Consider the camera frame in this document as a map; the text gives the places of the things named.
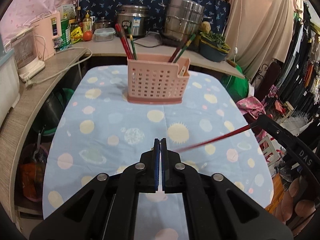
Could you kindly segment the person right hand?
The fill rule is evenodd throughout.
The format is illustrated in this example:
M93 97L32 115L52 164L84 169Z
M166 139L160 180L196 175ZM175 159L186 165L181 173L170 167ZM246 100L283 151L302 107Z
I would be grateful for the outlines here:
M298 235L306 227L313 218L312 214L316 211L314 202L310 200L300 200L296 204L294 203L294 198L300 191L299 186L299 178L296 178L290 184L289 189L285 191L282 200L272 213L283 224L286 224L294 212L296 213L299 220L292 230L294 236Z

